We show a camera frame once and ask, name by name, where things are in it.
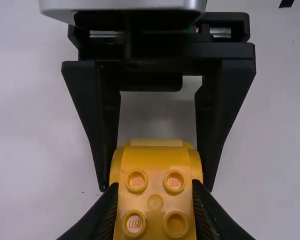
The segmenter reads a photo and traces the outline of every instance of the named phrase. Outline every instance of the lego stud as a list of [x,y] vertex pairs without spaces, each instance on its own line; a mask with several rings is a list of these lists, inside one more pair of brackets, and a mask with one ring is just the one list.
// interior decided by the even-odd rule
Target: lego stud
[[147,189],[148,178],[143,171],[134,170],[129,173],[125,184],[130,193],[141,194]]
[[128,211],[122,218],[123,234],[128,238],[137,238],[146,230],[146,217],[138,210]]
[[163,228],[170,238],[183,238],[189,231],[187,216],[180,211],[172,211],[163,219]]
[[153,194],[148,199],[148,207],[152,211],[159,211],[164,205],[164,200],[161,196]]
[[186,178],[180,171],[171,170],[165,175],[163,186],[167,193],[178,195],[186,188]]

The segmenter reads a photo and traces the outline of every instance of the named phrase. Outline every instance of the black mount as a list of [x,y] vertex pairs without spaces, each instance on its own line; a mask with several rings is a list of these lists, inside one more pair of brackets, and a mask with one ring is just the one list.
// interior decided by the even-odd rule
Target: black mount
[[[204,186],[212,191],[228,133],[256,75],[249,16],[206,12],[197,33],[128,29],[115,40],[91,37],[69,26],[78,61],[62,63],[62,74],[87,134],[99,188],[109,187],[117,148],[120,91],[176,92],[183,76],[202,76],[195,93],[197,150]],[[230,28],[231,36],[213,37],[211,28]]]

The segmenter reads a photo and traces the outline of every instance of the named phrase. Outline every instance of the yellow lego duplo brick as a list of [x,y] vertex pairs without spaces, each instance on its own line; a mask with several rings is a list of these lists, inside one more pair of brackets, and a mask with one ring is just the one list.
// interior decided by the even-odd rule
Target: yellow lego duplo brick
[[119,182],[113,239],[195,240],[192,179],[203,182],[199,154],[188,143],[139,141],[149,142],[126,143],[113,156],[110,183]]

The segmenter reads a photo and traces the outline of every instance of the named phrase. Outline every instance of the silver metal housing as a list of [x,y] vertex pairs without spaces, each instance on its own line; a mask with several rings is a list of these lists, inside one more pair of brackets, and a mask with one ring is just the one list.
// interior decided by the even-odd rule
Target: silver metal housing
[[39,0],[42,14],[75,26],[78,11],[184,10],[204,13],[207,0]]

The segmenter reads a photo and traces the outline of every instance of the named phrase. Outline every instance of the white background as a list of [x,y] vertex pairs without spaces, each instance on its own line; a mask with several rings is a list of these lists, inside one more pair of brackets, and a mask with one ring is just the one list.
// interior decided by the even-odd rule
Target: white background
[[[213,196],[258,240],[300,239],[300,0],[210,0],[250,14],[257,75],[224,145]],[[55,240],[99,198],[90,146],[61,63],[67,25],[36,0],[0,0],[0,240]],[[122,93],[118,143],[195,144],[194,93]]]

